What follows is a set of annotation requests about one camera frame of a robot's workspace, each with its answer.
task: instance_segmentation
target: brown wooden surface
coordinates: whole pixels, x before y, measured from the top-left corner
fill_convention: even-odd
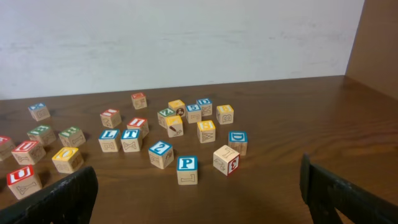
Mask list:
[[[311,223],[299,189],[304,152],[312,161],[362,188],[398,204],[398,101],[345,77],[305,78],[146,90],[149,107],[134,110],[135,91],[0,101],[0,135],[16,143],[39,123],[27,107],[43,101],[52,119],[41,123],[61,131],[84,130],[80,147],[85,166],[93,166],[99,192],[92,223]],[[157,111],[172,100],[194,103],[209,97],[213,109],[231,104],[234,123],[216,123],[217,140],[200,144],[195,124],[184,123],[184,135],[168,138],[157,122]],[[135,116],[149,119],[150,133],[141,152],[103,153],[98,136],[104,129],[100,113],[121,111],[123,125]],[[228,178],[213,168],[212,153],[227,144],[230,130],[248,132],[248,154]],[[151,165],[148,147],[158,140],[171,143],[177,156],[196,155],[199,184],[177,184],[176,161],[165,170]],[[46,147],[34,166],[44,187],[65,177],[51,157],[61,142]],[[6,185],[6,174],[19,168],[13,157],[0,162],[0,208],[17,200]]]

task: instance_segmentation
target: wooden alphabet block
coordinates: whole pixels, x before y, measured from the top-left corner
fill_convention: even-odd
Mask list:
[[[7,185],[18,200],[25,198],[42,188],[39,176],[29,165],[7,175]]]
[[[213,103],[209,98],[197,100],[197,105],[200,106],[202,116],[210,116],[213,114]]]
[[[36,121],[41,121],[50,117],[50,112],[44,103],[37,103],[28,107],[28,109],[33,119]]]
[[[80,151],[76,147],[63,147],[53,156],[52,162],[58,172],[71,174],[78,170],[84,163]]]
[[[200,121],[197,124],[200,143],[208,143],[216,140],[216,126],[213,121]]]
[[[176,115],[185,116],[185,103],[181,100],[174,100],[169,102],[169,108],[175,111]]]
[[[234,122],[234,109],[232,109],[232,106],[217,106],[217,120],[220,124],[232,124]]]
[[[65,147],[79,147],[86,142],[83,131],[76,126],[63,130],[59,136]]]
[[[189,124],[201,121],[201,109],[199,105],[187,106],[187,121]]]
[[[179,185],[198,184],[198,158],[196,156],[178,157],[177,179]]]
[[[147,97],[143,93],[131,95],[132,105],[136,110],[147,107]]]
[[[98,139],[103,152],[118,152],[120,149],[119,130],[104,130]]]
[[[122,117],[118,110],[108,109],[101,113],[102,125],[107,128],[114,128],[122,123]]]
[[[158,168],[166,168],[174,160],[173,146],[169,143],[158,141],[148,150],[150,163]]]
[[[39,127],[29,131],[27,135],[30,140],[39,141],[42,146],[48,146],[57,139],[52,128],[47,125],[40,125]]]
[[[245,156],[248,150],[248,135],[245,131],[230,131],[228,146],[240,153],[241,156]]]
[[[239,165],[239,153],[223,146],[213,153],[213,166],[225,175],[230,175]]]
[[[182,119],[179,115],[166,118],[167,134],[170,138],[184,135]]]
[[[24,141],[11,153],[19,165],[34,165],[45,156],[45,150],[38,141]]]

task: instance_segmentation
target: toy block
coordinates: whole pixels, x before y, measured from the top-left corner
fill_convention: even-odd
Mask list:
[[[189,124],[201,121],[201,109],[199,105],[187,106],[187,121]]]
[[[173,146],[158,141],[148,150],[150,163],[158,168],[164,169],[174,160]]]
[[[197,105],[200,106],[202,116],[213,114],[213,103],[209,98],[197,100]]]
[[[103,152],[118,152],[120,149],[119,130],[104,130],[98,141]]]
[[[29,165],[7,175],[7,185],[18,200],[38,192],[42,188],[39,176]]]
[[[185,116],[185,103],[181,100],[169,102],[169,108],[175,111],[176,115]]]
[[[197,124],[200,143],[208,143],[216,140],[216,126],[213,121],[200,121]]]
[[[15,144],[9,137],[0,136],[0,161],[11,156],[11,151],[15,149]]]
[[[52,162],[58,172],[71,174],[83,165],[83,157],[76,147],[63,147],[52,157]]]
[[[198,158],[196,156],[178,157],[177,179],[179,185],[198,184]]]
[[[225,175],[230,175],[239,165],[239,153],[223,146],[213,153],[213,166]]]
[[[217,120],[220,124],[232,124],[234,122],[234,109],[232,109],[232,106],[217,106]]]
[[[85,135],[83,131],[78,127],[70,127],[66,130],[63,130],[60,134],[60,139],[65,147],[79,147],[84,142],[86,142]]]
[[[102,125],[107,128],[114,128],[122,123],[122,117],[118,110],[108,109],[101,113]]]
[[[138,129],[124,130],[121,142],[124,152],[139,152],[142,146],[140,131]]]
[[[39,141],[42,146],[48,146],[57,139],[52,128],[47,125],[40,125],[39,127],[29,131],[27,135],[30,140]]]
[[[184,135],[182,119],[179,115],[166,118],[167,134],[170,138]]]
[[[45,150],[38,141],[24,141],[11,153],[19,165],[34,165],[45,156]]]
[[[30,114],[36,121],[41,121],[43,119],[49,118],[50,112],[44,103],[37,103],[28,107]]]
[[[245,131],[230,131],[228,146],[240,153],[241,156],[245,156],[248,150],[248,135]]]
[[[127,129],[139,129],[141,138],[144,139],[149,133],[148,120],[144,118],[133,118],[130,123],[127,124]]]
[[[131,95],[132,105],[136,110],[147,107],[147,97],[143,93]]]
[[[170,108],[166,108],[157,113],[157,119],[159,120],[159,124],[167,129],[166,118],[169,116],[175,116],[175,111]]]

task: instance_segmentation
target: letter block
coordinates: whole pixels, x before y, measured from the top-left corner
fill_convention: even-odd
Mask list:
[[[24,141],[11,153],[19,165],[34,165],[45,156],[45,150],[38,141]]]
[[[178,157],[177,179],[179,185],[198,184],[198,158],[196,156]]]
[[[39,191],[42,183],[33,166],[25,166],[7,175],[7,185],[18,200]]]
[[[216,140],[216,126],[213,121],[200,121],[197,124],[200,143],[208,143]]]
[[[118,152],[120,149],[120,132],[116,129],[104,130],[98,141],[103,152]]]
[[[213,166],[225,175],[230,175],[239,165],[239,153],[223,146],[213,153]]]
[[[166,168],[174,160],[173,146],[158,141],[148,150],[150,163],[158,168]]]

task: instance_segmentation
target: table surface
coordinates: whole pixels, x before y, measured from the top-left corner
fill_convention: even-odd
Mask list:
[[[148,107],[135,110],[136,91],[0,101],[0,135],[16,144],[26,132],[48,124],[57,132],[80,127],[87,142],[80,147],[85,166],[93,166],[99,191],[92,223],[311,223],[299,189],[300,159],[308,152],[314,163],[398,204],[398,101],[349,78],[321,77],[144,90]],[[216,141],[200,144],[196,124],[184,118],[184,135],[169,138],[157,112],[172,100],[192,104],[210,98],[234,108],[234,123],[219,125]],[[34,121],[29,105],[44,102],[52,118]],[[149,120],[141,152],[103,153],[98,137],[100,113],[119,109],[126,129],[133,117]],[[228,132],[248,133],[248,153],[226,177],[213,167],[213,152],[228,143]],[[196,155],[199,184],[179,186],[176,159],[166,169],[149,162],[148,148],[169,142],[175,156]],[[44,187],[66,176],[51,157],[59,139],[34,166]],[[17,200],[6,174],[20,166],[13,157],[0,162],[0,209]]]

